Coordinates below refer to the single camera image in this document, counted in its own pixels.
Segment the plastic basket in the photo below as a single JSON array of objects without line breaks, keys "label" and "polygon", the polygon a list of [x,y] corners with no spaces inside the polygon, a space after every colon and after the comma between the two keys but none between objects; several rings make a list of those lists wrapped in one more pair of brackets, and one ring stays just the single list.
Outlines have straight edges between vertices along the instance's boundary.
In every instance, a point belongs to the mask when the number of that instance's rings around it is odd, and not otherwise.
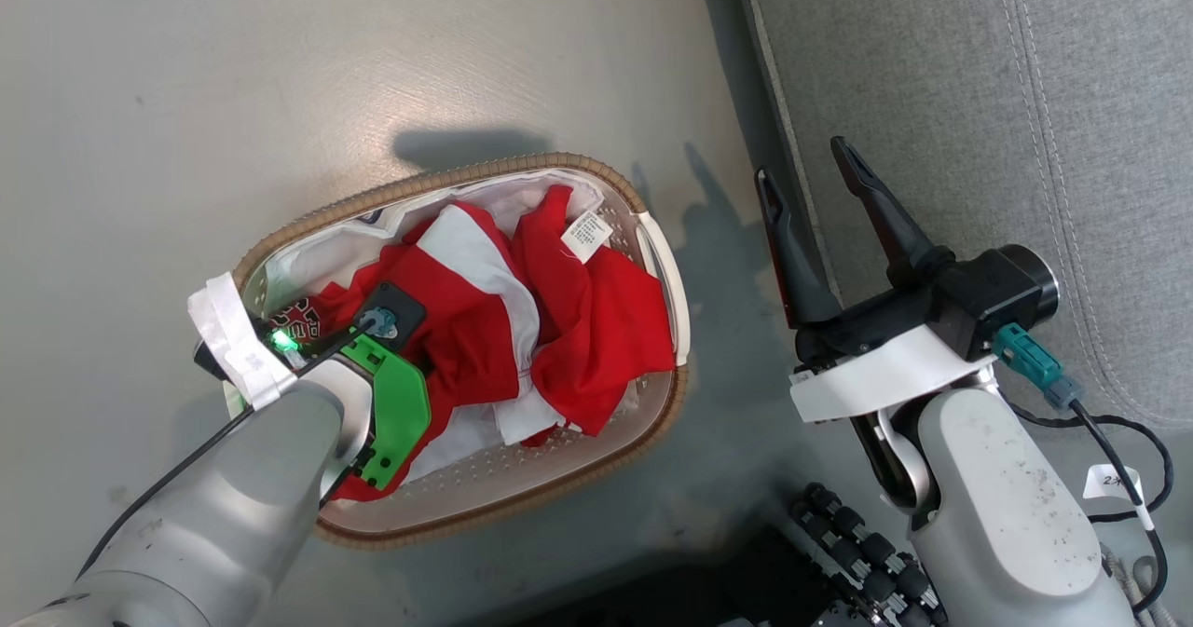
[{"label": "plastic basket", "polygon": [[410,178],[364,191],[310,212],[258,242],[233,273],[246,309],[267,317],[280,309],[271,294],[268,261],[323,229],[400,203],[426,203],[443,190],[515,180],[558,169],[582,178],[604,197],[598,215],[613,228],[608,244],[660,278],[672,322],[675,368],[635,384],[637,408],[620,410],[599,436],[560,430],[538,448],[495,447],[408,483],[379,501],[333,501],[320,513],[316,533],[336,545],[384,550],[499,520],[564,495],[644,453],[675,422],[687,384],[687,302],[672,250],[637,191],[622,174],[587,156],[520,156],[450,173]]}]

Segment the cable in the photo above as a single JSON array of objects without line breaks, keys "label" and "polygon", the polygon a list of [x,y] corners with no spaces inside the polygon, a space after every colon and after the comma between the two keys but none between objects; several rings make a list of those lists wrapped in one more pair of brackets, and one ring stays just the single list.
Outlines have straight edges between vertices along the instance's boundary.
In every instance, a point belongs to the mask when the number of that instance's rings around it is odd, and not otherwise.
[{"label": "cable", "polygon": [[1151,590],[1139,600],[1139,602],[1131,607],[1131,610],[1136,614],[1146,610],[1149,606],[1155,603],[1160,598],[1160,594],[1164,591],[1164,585],[1168,584],[1168,555],[1164,554],[1164,546],[1160,542],[1160,535],[1156,534],[1156,526],[1151,524],[1151,516],[1148,514],[1146,507],[1143,505],[1143,497],[1139,496],[1139,491],[1135,489],[1135,483],[1131,480],[1131,476],[1126,471],[1126,466],[1123,465],[1123,459],[1118,457],[1114,452],[1114,447],[1111,441],[1106,439],[1106,433],[1102,433],[1098,423],[1090,417],[1089,411],[1086,411],[1086,406],[1081,405],[1081,402],[1074,401],[1069,403],[1074,414],[1077,415],[1077,420],[1081,420],[1082,424],[1089,430],[1094,441],[1102,448],[1106,453],[1106,458],[1111,460],[1111,465],[1118,473],[1123,488],[1125,488],[1127,496],[1131,498],[1131,503],[1135,504],[1136,511],[1139,514],[1139,520],[1143,522],[1143,528],[1148,534],[1148,541],[1151,542],[1151,548],[1156,552],[1156,584]]},{"label": "cable", "polygon": [[[1135,564],[1131,567],[1136,584],[1138,584],[1139,589],[1144,592],[1151,589],[1151,581],[1156,576],[1155,566],[1156,558],[1141,557],[1135,560]],[[1164,604],[1160,603],[1160,601],[1151,604],[1148,608],[1148,613],[1151,614],[1151,622],[1155,622],[1156,627],[1177,627],[1176,619],[1173,617],[1173,614],[1169,613]]]},{"label": "cable", "polygon": [[248,416],[252,414],[253,409],[246,405],[245,410],[240,411],[240,415],[231,418],[220,432],[216,432],[215,436],[208,439],[206,443],[200,445],[199,448],[197,448],[193,453],[187,455],[186,459],[180,461],[178,466],[169,470],[169,473],[162,476],[161,479],[157,479],[157,482],[154,483],[152,488],[149,488],[148,490],[144,491],[143,495],[137,497],[137,501],[132,501],[132,504],[129,505],[129,508],[124,509],[124,513],[122,513],[119,517],[116,517],[116,522],[113,522],[112,526],[107,528],[107,532],[105,532],[103,536],[99,539],[99,542],[95,544],[94,550],[91,551],[89,555],[87,555],[87,561],[85,561],[82,569],[79,570],[79,576],[75,576],[75,581],[80,579],[82,575],[86,573],[87,570],[91,569],[93,564],[95,564],[95,560],[99,559],[99,555],[103,553],[104,547],[107,546],[107,542],[111,541],[112,536],[116,536],[116,533],[120,530],[120,527],[124,527],[124,523],[128,522],[130,517],[132,517],[132,514],[141,510],[141,507],[146,505],[146,503],[148,503],[149,499],[152,499],[157,492],[160,492],[161,489],[167,485],[167,483],[169,483],[174,478],[178,478],[179,473],[186,471],[187,466],[191,466],[192,463],[202,458],[205,453],[208,453],[209,449],[214,448],[216,443],[218,443],[218,441],[224,440],[224,437],[229,435],[235,428],[240,427],[240,424],[245,422],[245,420],[248,420]]},{"label": "cable", "polygon": [[[1014,403],[1010,403],[1010,399],[1007,399],[1006,392],[1002,392],[1001,389],[999,390],[999,393],[1002,395],[1003,401],[1007,402],[1007,405],[1010,406],[1010,410],[1014,411],[1015,415],[1018,415],[1021,420],[1026,420],[1026,422],[1030,422],[1032,424],[1039,424],[1039,427],[1047,427],[1049,429],[1074,429],[1082,426],[1081,420],[1077,420],[1075,417],[1071,418],[1037,417],[1031,411],[1024,410],[1018,405],[1015,405]],[[1151,503],[1148,504],[1148,511],[1155,513],[1156,509],[1158,509],[1164,504],[1164,501],[1168,501],[1168,496],[1173,493],[1173,485],[1176,483],[1176,468],[1175,465],[1173,465],[1173,455],[1168,453],[1168,447],[1164,446],[1164,442],[1160,440],[1160,436],[1156,436],[1156,433],[1152,432],[1150,428],[1148,428],[1146,424],[1135,422],[1133,420],[1126,420],[1125,417],[1119,417],[1117,415],[1098,415],[1093,416],[1093,420],[1099,424],[1117,424],[1117,427],[1125,427],[1129,429],[1133,429],[1138,433],[1142,433],[1148,437],[1148,440],[1151,441],[1151,445],[1156,447],[1156,452],[1160,453],[1160,458],[1161,460],[1163,460],[1164,483],[1160,492],[1156,495],[1156,498],[1151,499]],[[1121,522],[1131,520],[1132,517],[1137,517],[1137,513],[1133,510],[1127,510],[1123,513],[1112,513],[1106,515],[1092,515],[1089,516],[1089,521],[1093,523]]]},{"label": "cable", "polygon": [[[296,371],[295,375],[297,375],[298,378],[307,375],[307,373],[310,373],[316,367],[316,365],[323,364],[324,360],[330,359],[332,355],[338,354],[338,352],[342,350],[342,348],[348,346],[348,343],[356,341],[356,339],[358,339],[358,335],[366,335],[367,330],[372,329],[375,324],[377,324],[376,318],[370,318],[370,321],[367,322],[361,322],[360,327],[348,325],[347,329],[344,330],[344,335],[340,335],[340,337],[336,339],[335,342],[333,342],[328,348],[326,348],[326,350],[320,352],[319,356],[315,356],[315,359],[311,359],[309,362],[307,362],[304,367]],[[353,329],[357,330],[356,334],[352,333]]]}]

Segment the stitching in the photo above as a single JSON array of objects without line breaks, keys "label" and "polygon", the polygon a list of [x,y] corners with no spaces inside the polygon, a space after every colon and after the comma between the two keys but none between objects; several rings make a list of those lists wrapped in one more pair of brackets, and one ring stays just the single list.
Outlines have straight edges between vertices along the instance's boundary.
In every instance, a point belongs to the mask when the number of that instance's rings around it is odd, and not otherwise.
[{"label": "stitching", "polygon": [[774,60],[774,49],[771,46],[771,36],[768,36],[766,24],[762,21],[762,11],[759,7],[758,0],[749,0],[749,6],[750,29],[754,30],[756,45],[762,52],[762,62],[766,67],[766,76],[768,76],[766,80],[767,92],[771,93],[771,97],[778,105],[775,110],[779,112],[779,123],[783,126],[784,138],[787,138],[786,148],[791,156],[791,163],[796,168],[796,182],[799,186],[799,193],[804,198],[808,223],[824,267],[824,278],[828,279],[828,287],[833,296],[841,299],[840,284],[836,280],[836,272],[833,269],[833,259],[829,256],[828,246],[824,242],[824,235],[821,229],[820,216],[816,212],[816,203],[812,199],[811,181],[808,173],[804,172],[804,160],[799,153],[798,139],[796,139],[796,126],[791,120],[791,110],[787,108],[787,95],[783,88],[783,80],[779,79],[779,68]]},{"label": "stitching", "polygon": [[[1086,278],[1086,267],[1082,265],[1082,261],[1081,261],[1081,249],[1078,248],[1078,244],[1077,244],[1077,228],[1075,226],[1074,221],[1073,221],[1073,211],[1071,211],[1071,206],[1070,206],[1070,203],[1069,203],[1069,188],[1068,188],[1068,186],[1065,185],[1065,181],[1064,181],[1064,166],[1061,164],[1061,151],[1057,150],[1057,147],[1056,147],[1056,130],[1053,130],[1053,126],[1052,126],[1052,112],[1050,112],[1050,110],[1049,110],[1047,94],[1044,92],[1044,76],[1040,74],[1039,50],[1036,46],[1036,31],[1032,27],[1032,15],[1031,15],[1031,11],[1028,11],[1028,7],[1027,7],[1027,0],[1022,0],[1022,4],[1024,4],[1024,19],[1027,23],[1027,36],[1031,39],[1032,55],[1034,57],[1034,62],[1033,62],[1034,66],[1033,67],[1034,67],[1034,70],[1036,70],[1036,80],[1037,80],[1037,83],[1039,83],[1039,89],[1040,89],[1040,104],[1044,106],[1044,122],[1041,122],[1041,125],[1040,125],[1040,134],[1043,135],[1043,128],[1044,128],[1043,123],[1046,123],[1047,124],[1047,134],[1049,134],[1049,136],[1051,136],[1051,139],[1049,139],[1047,136],[1044,136],[1044,138],[1046,139],[1046,142],[1052,148],[1052,159],[1056,160],[1057,178],[1059,178],[1059,185],[1061,185],[1061,197],[1062,197],[1062,199],[1064,199],[1064,206],[1063,206],[1064,219],[1068,221],[1068,223],[1069,223],[1069,232],[1067,232],[1067,235],[1065,235],[1067,236],[1065,237],[1065,242],[1067,242],[1067,244],[1068,244],[1069,241],[1073,242],[1073,257],[1071,257],[1073,259],[1073,267],[1074,267],[1074,271],[1076,271],[1078,284],[1081,284],[1081,292],[1078,292],[1078,294],[1077,294],[1077,300],[1082,300],[1084,314],[1088,314],[1088,317],[1089,317],[1089,327],[1088,327],[1088,329],[1089,329],[1089,339],[1090,339],[1090,342],[1092,342],[1092,349],[1094,352],[1095,359],[1099,362],[1099,367],[1100,368],[1094,368],[1094,365],[1089,364],[1089,361],[1090,361],[1090,359],[1089,359],[1089,348],[1086,347],[1084,337],[1083,337],[1083,335],[1081,333],[1081,327],[1080,327],[1080,323],[1078,323],[1077,335],[1078,335],[1078,337],[1082,339],[1082,350],[1086,352],[1086,362],[1089,365],[1090,371],[1094,373],[1094,380],[1098,381],[1099,390],[1101,390],[1101,392],[1104,395],[1106,395],[1106,397],[1109,399],[1109,402],[1113,405],[1115,405],[1118,409],[1120,409],[1120,410],[1123,409],[1121,403],[1117,402],[1114,395],[1112,395],[1111,392],[1108,392],[1108,390],[1106,389],[1106,386],[1102,384],[1101,379],[1099,379],[1099,377],[1098,377],[1099,373],[1102,373],[1102,377],[1106,378],[1108,381],[1111,381],[1111,385],[1113,386],[1113,389],[1115,389],[1123,396],[1123,398],[1125,398],[1131,404],[1131,406],[1133,406],[1133,409],[1137,410],[1139,414],[1145,415],[1148,417],[1152,417],[1155,420],[1166,420],[1166,422],[1188,423],[1188,422],[1191,422],[1188,418],[1166,417],[1163,415],[1155,414],[1155,411],[1150,411],[1150,410],[1144,409],[1141,405],[1141,403],[1138,403],[1133,397],[1131,397],[1130,392],[1127,392],[1126,386],[1123,385],[1123,383],[1119,380],[1118,374],[1114,372],[1114,368],[1112,367],[1112,365],[1109,364],[1109,360],[1106,356],[1106,348],[1104,346],[1104,342],[1102,342],[1102,339],[1101,339],[1101,331],[1100,331],[1099,325],[1098,325],[1098,316],[1094,314],[1093,299],[1092,299],[1092,294],[1090,294],[1090,291],[1089,291],[1089,280]],[[1006,0],[1003,0],[1003,7],[1005,7],[1005,11],[1006,11]],[[1026,46],[1024,49],[1024,57],[1027,58],[1027,49],[1026,49]],[[1037,150],[1037,163],[1039,163],[1039,156],[1038,155],[1039,155],[1039,150]]]},{"label": "stitching", "polygon": [[[1010,25],[1010,6],[1007,6],[1007,0],[1002,0],[1002,13],[1003,13],[1003,15],[1006,15],[1006,19],[1007,19],[1007,32],[1010,36],[1010,51],[1012,51],[1012,54],[1014,54],[1014,57],[1015,57],[1015,70],[1016,70],[1016,73],[1019,75],[1019,93],[1020,93],[1020,95],[1022,95],[1024,113],[1027,114],[1027,128],[1028,128],[1028,130],[1031,130],[1031,135],[1032,135],[1032,149],[1036,151],[1036,169],[1037,169],[1037,172],[1039,172],[1039,176],[1040,176],[1040,190],[1044,190],[1044,203],[1045,203],[1045,206],[1047,207],[1047,223],[1049,223],[1049,228],[1051,228],[1051,231],[1052,231],[1052,242],[1053,242],[1053,244],[1056,244],[1057,257],[1061,259],[1061,275],[1064,275],[1064,273],[1065,273],[1065,265],[1067,265],[1065,257],[1064,257],[1064,250],[1062,250],[1062,248],[1061,248],[1061,236],[1056,231],[1056,215],[1053,215],[1052,204],[1051,204],[1051,201],[1049,201],[1049,197],[1050,197],[1051,193],[1050,193],[1050,191],[1047,188],[1047,180],[1045,180],[1045,178],[1044,178],[1044,163],[1043,163],[1043,160],[1040,159],[1039,139],[1036,136],[1036,125],[1034,125],[1034,123],[1032,123],[1031,105],[1027,104],[1027,85],[1026,85],[1026,82],[1024,82],[1024,67],[1022,67],[1022,63],[1019,62],[1019,49],[1015,45],[1015,32],[1014,32],[1014,29]],[[1025,54],[1024,58],[1026,60],[1027,58],[1026,57],[1026,49],[1024,49],[1024,54]],[[1041,126],[1041,135],[1043,135],[1043,126]],[[1077,337],[1078,337],[1078,340],[1081,342],[1082,353],[1086,356],[1086,364],[1089,365],[1089,368],[1090,368],[1092,372],[1096,373],[1096,370],[1094,368],[1094,364],[1090,360],[1089,348],[1086,346],[1086,335],[1081,330],[1082,321],[1081,321],[1081,318],[1077,317],[1077,299],[1075,299],[1074,291],[1071,291],[1071,288],[1068,286],[1068,284],[1063,284],[1062,283],[1062,287],[1064,288],[1065,297],[1069,297],[1069,312],[1073,314],[1073,322],[1077,327]],[[1096,378],[1096,375],[1095,375],[1094,380],[1098,381],[1098,385],[1102,389],[1102,393],[1107,395],[1107,398],[1109,398],[1109,401],[1112,403],[1114,403],[1114,398],[1112,397],[1112,395],[1109,395],[1108,392],[1106,392],[1106,389],[1102,385],[1102,381],[1099,380]],[[1117,403],[1114,403],[1114,405],[1117,408],[1119,408],[1119,410],[1121,410],[1121,406],[1118,406]]]}]

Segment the gray cushion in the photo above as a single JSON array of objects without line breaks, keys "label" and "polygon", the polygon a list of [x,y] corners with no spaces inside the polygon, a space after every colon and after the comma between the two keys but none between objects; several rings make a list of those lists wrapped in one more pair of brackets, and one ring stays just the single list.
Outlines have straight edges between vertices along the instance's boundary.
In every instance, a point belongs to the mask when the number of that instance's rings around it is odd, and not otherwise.
[{"label": "gray cushion", "polygon": [[845,303],[885,288],[885,259],[832,135],[960,256],[1047,259],[1039,335],[1090,408],[1193,427],[1193,0],[748,2]]}]

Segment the white label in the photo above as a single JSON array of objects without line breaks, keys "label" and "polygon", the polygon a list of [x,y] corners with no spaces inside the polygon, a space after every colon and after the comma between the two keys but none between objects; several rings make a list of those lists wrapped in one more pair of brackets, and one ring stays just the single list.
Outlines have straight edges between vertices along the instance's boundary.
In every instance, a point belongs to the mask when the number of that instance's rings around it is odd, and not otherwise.
[{"label": "white label", "polygon": [[588,259],[592,259],[596,249],[612,235],[613,228],[605,224],[605,219],[600,219],[596,212],[585,211],[585,215],[579,216],[571,226],[563,231],[563,244],[580,257],[580,262],[588,262]]},{"label": "white label", "polygon": [[[1126,473],[1131,477],[1131,482],[1135,483],[1135,491],[1139,493],[1139,498],[1143,498],[1143,483],[1139,480],[1139,472],[1126,467]],[[1114,465],[1111,465],[1111,463],[1095,463],[1094,466],[1089,467],[1089,473],[1086,474],[1084,496],[1087,499],[1096,499],[1099,497],[1131,499],[1126,493],[1126,488],[1123,486],[1123,482],[1118,477],[1118,472],[1114,470]]]}]

